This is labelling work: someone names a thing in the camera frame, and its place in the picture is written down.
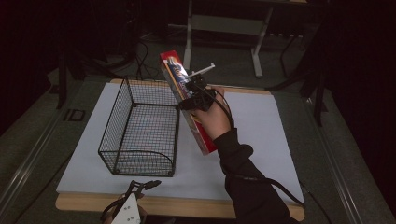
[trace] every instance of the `metal stand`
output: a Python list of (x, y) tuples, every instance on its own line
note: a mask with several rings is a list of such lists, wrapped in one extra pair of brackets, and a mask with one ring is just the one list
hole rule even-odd
[(192, 30), (206, 30), (223, 33), (233, 33), (241, 35), (257, 35), (258, 41), (251, 49), (254, 70), (257, 78), (262, 77), (262, 67), (260, 65), (259, 52), (262, 41), (267, 31), (268, 23), (271, 19), (273, 9), (267, 10), (264, 21), (243, 20), (226, 17), (205, 16), (192, 14), (192, 0), (189, 2), (189, 15), (187, 19), (187, 44), (184, 51), (183, 66), (190, 69), (191, 63), (191, 33)]

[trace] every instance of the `wooden table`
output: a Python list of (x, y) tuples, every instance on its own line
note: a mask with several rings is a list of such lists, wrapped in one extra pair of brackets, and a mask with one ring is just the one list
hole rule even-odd
[[(112, 83), (120, 83), (120, 81), (113, 80)], [(239, 88), (224, 89), (226, 90), (226, 93), (242, 92), (253, 94), (270, 94), (268, 91), (260, 90), (246, 90)], [(56, 207), (60, 210), (102, 212), (108, 205), (116, 201), (119, 197), (119, 194), (109, 193), (62, 192), (58, 196)], [(141, 205), (149, 215), (173, 217), (235, 218), (233, 203), (231, 200), (145, 196), (144, 198), (138, 200), (138, 204)], [(304, 219), (304, 209), (300, 205), (288, 204), (288, 208), (292, 217), (299, 221)]]

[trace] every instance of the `cable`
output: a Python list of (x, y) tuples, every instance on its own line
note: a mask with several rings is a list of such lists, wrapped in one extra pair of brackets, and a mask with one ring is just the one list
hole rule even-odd
[(228, 107), (228, 110), (224, 107), (224, 105), (223, 105), (221, 102), (218, 101), (218, 99), (216, 99), (216, 97), (213, 97), (213, 96), (212, 96), (209, 92), (207, 92), (205, 89), (199, 87), (199, 86), (196, 85), (195, 83), (192, 83), (192, 85), (194, 85), (194, 87), (196, 87), (198, 90), (200, 90), (201, 92), (203, 92), (204, 94), (206, 94), (207, 96), (209, 96), (211, 99), (213, 99), (214, 102), (216, 102), (216, 104), (218, 104), (218, 105), (220, 106), (220, 108), (224, 111), (225, 115), (227, 116), (228, 121), (230, 122), (231, 128), (233, 128), (233, 127), (234, 127), (233, 115), (232, 115), (232, 113), (231, 113), (231, 108), (230, 108), (230, 106), (228, 105), (228, 103), (227, 103), (226, 99), (224, 98), (224, 96), (223, 96), (221, 93), (219, 93), (218, 91), (216, 91), (216, 94), (219, 94), (219, 95), (222, 97), (223, 102), (224, 102), (224, 103), (227, 105), (227, 107)]
[(282, 72), (283, 72), (283, 76), (284, 76), (284, 77), (290, 77), (290, 75), (288, 75), (288, 73), (286, 72), (285, 64), (284, 64), (284, 62), (283, 62), (283, 55), (285, 54), (286, 50), (288, 50), (288, 48), (290, 47), (290, 45), (294, 42), (294, 40), (296, 39), (296, 37), (297, 37), (297, 35), (294, 35), (294, 36), (290, 39), (288, 45), (287, 45), (285, 48), (283, 48), (283, 50), (282, 50), (282, 52), (280, 53), (280, 56), (279, 56), (280, 67), (282, 68)]
[(129, 63), (125, 64), (123, 67), (121, 67), (120, 69), (116, 70), (116, 71), (112, 71), (113, 73), (117, 74), (118, 72), (121, 72), (129, 67), (131, 67), (134, 64), (134, 62), (130, 61)]
[(94, 61), (93, 59), (89, 58), (88, 56), (86, 56), (85, 54), (80, 52), (79, 50), (77, 50), (75, 48), (72, 48), (72, 50), (73, 50), (73, 53), (75, 54), (75, 56), (77, 56), (80, 60), (85, 62), (88, 66), (96, 69), (98, 72), (104, 74), (105, 76), (112, 77), (112, 78), (122, 78), (122, 76), (112, 73), (107, 68), (103, 67), (101, 64), (99, 64), (96, 61)]
[(283, 187), (283, 185), (281, 185), (279, 182), (277, 182), (274, 179), (266, 178), (266, 177), (265, 178), (250, 177), (250, 176), (244, 176), (244, 175), (231, 175), (231, 176), (238, 178), (238, 179), (250, 181), (250, 182), (266, 183), (266, 184), (276, 186), (277, 188), (281, 189), (286, 195), (288, 195), (288, 197), (291, 198), (294, 202), (301, 205), (302, 207), (305, 207), (305, 204), (303, 202), (298, 200), (290, 191), (288, 191), (285, 187)]
[(124, 65), (130, 63), (133, 60), (134, 60), (134, 57), (131, 56), (131, 53), (127, 53), (126, 57), (124, 57), (119, 62), (105, 64), (104, 67), (109, 68), (109, 69), (118, 68), (118, 67), (121, 67), (121, 66), (124, 66)]
[(55, 178), (55, 176), (61, 171), (61, 169), (66, 165), (66, 163), (71, 159), (71, 157), (73, 156), (72, 152), (67, 158), (66, 160), (64, 160), (64, 162), (62, 162), (62, 164), (59, 166), (59, 168), (56, 170), (55, 174), (50, 178), (50, 180), (47, 182), (47, 184), (44, 186), (43, 189), (40, 190), (40, 192), (38, 192), (38, 194), (34, 197), (34, 199), (20, 212), (20, 214), (17, 216), (17, 218), (15, 219), (14, 223), (18, 223), (20, 221), (20, 219), (23, 217), (23, 215), (33, 206), (33, 204), (38, 200), (38, 198), (44, 193), (44, 191), (47, 189), (47, 187), (50, 185), (50, 183), (53, 181), (53, 179)]
[[(187, 30), (186, 28), (182, 28), (180, 30), (174, 31), (173, 33), (169, 34), (166, 38), (172, 37), (172, 36), (176, 36), (178, 34), (182, 34), (185, 33)], [(148, 42), (159, 42), (159, 41), (163, 41), (163, 38), (156, 36), (153, 32), (148, 32), (144, 35), (141, 35), (140, 40), (144, 40), (144, 41), (148, 41)]]
[(100, 216), (99, 219), (100, 219), (102, 222), (104, 222), (104, 221), (106, 220), (106, 214), (108, 213), (108, 211), (109, 211), (112, 207), (118, 206), (119, 204), (125, 204), (125, 202), (126, 202), (125, 197), (122, 197), (122, 198), (116, 200), (115, 202), (111, 203), (108, 207), (105, 208), (105, 210), (102, 212), (102, 215)]
[(303, 188), (306, 190), (306, 192), (311, 196), (311, 198), (314, 200), (314, 202), (318, 205), (320, 211), (323, 213), (323, 215), (326, 217), (327, 221), (329, 222), (329, 224), (332, 224), (332, 221), (330, 220), (329, 215), (326, 213), (326, 211), (324, 210), (324, 208), (321, 206), (321, 204), (318, 202), (317, 198), (314, 196), (313, 193), (311, 193), (311, 191), (309, 191), (306, 186), (303, 184), (303, 182), (301, 182), (300, 180), (298, 181), (300, 183), (301, 186), (303, 186)]
[[(135, 73), (136, 79), (139, 79), (139, 78), (140, 78), (140, 80), (144, 80), (144, 79), (147, 79), (147, 78), (155, 79), (155, 77), (157, 77), (159, 75), (160, 71), (158, 69), (156, 69), (154, 67), (151, 67), (151, 66), (148, 66), (148, 65), (146, 65), (144, 63), (144, 61), (147, 59), (147, 57), (149, 55), (149, 47), (145, 43), (143, 43), (141, 41), (139, 41), (138, 43), (141, 44), (145, 48), (146, 53), (143, 56), (143, 58), (140, 58), (138, 55), (135, 56), (136, 63), (137, 63), (137, 70), (136, 70), (136, 73)], [(148, 77), (143, 77), (142, 68), (144, 68), (146, 70), (146, 72), (148, 73)], [(153, 69), (156, 72), (155, 75), (152, 75), (150, 73), (149, 68)]]

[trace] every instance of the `gray carpet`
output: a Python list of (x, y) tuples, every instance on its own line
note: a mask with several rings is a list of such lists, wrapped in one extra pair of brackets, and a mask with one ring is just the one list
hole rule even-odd
[[(180, 58), (183, 57), (184, 45), (180, 44), (180, 38), (183, 36), (178, 36), (177, 41), (144, 40), (148, 45), (148, 57), (145, 60), (148, 67), (147, 70), (143, 69), (143, 77), (162, 75), (156, 75), (161, 52), (174, 49)], [(202, 44), (194, 45), (191, 70), (199, 70), (214, 63), (216, 68), (205, 74), (209, 83), (263, 89), (285, 80), (278, 57), (287, 41), (288, 39), (283, 37), (266, 38), (260, 53), (264, 72), (262, 79), (254, 77), (249, 49), (243, 48), (209, 48)], [(289, 72), (304, 53), (300, 47), (299, 41), (296, 41), (285, 55), (285, 64)], [(142, 58), (145, 48), (139, 46), (139, 51)], [(135, 63), (130, 64), (118, 69), (117, 73), (133, 75), (136, 67)], [(3, 191), (41, 134), (49, 134), (35, 169), (30, 173), (1, 223), (15, 223), (16, 220), (18, 223), (99, 223), (99, 213), (65, 212), (55, 207), (58, 195), (55, 190), (67, 159), (84, 131), (102, 88), (110, 80), (90, 69), (87, 71), (89, 74), (84, 81), (69, 78), (69, 86), (73, 88), (69, 91), (69, 98), (63, 110), (56, 109), (57, 96), (46, 93), (1, 136), (0, 190)], [(49, 75), (53, 78), (56, 71)], [(342, 200), (342, 193), (345, 191), (347, 197), (355, 202), (355, 210), (358, 211), (360, 220), (355, 223), (396, 223), (379, 194), (359, 149), (332, 100), (331, 93), (325, 92), (324, 104), (328, 112), (322, 113), (323, 127), (319, 128), (312, 119), (311, 104), (298, 94), (300, 86), (301, 83), (296, 83), (285, 90), (273, 92), (273, 95), (297, 174), (306, 186), (305, 219), (302, 223), (328, 223), (318, 203), (332, 223), (350, 223), (350, 214)], [(83, 121), (63, 120), (67, 109), (85, 110), (86, 116)], [(45, 132), (50, 121), (55, 119), (58, 121), (53, 129)], [(337, 172), (343, 175), (341, 179), (334, 176)], [(339, 189), (337, 184), (340, 182), (346, 184), (346, 188)], [(307, 193), (308, 190), (318, 203)], [(168, 220), (170, 217), (149, 217), (148, 223), (165, 223)], [(176, 223), (233, 223), (233, 220), (176, 217)]]

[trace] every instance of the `red box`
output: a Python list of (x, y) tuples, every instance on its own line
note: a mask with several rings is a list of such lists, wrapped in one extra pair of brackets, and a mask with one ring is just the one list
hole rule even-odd
[[(186, 83), (189, 82), (188, 74), (183, 67), (181, 60), (178, 58), (174, 50), (167, 51), (160, 54), (163, 75), (166, 78), (169, 86), (175, 95), (177, 102), (180, 103), (184, 99), (191, 97), (192, 92), (186, 88)], [(198, 143), (204, 155), (215, 151), (217, 148), (213, 144), (212, 139), (207, 135), (200, 120), (193, 116), (189, 111), (182, 110), (184, 118), (186, 119), (191, 129), (192, 135)]]

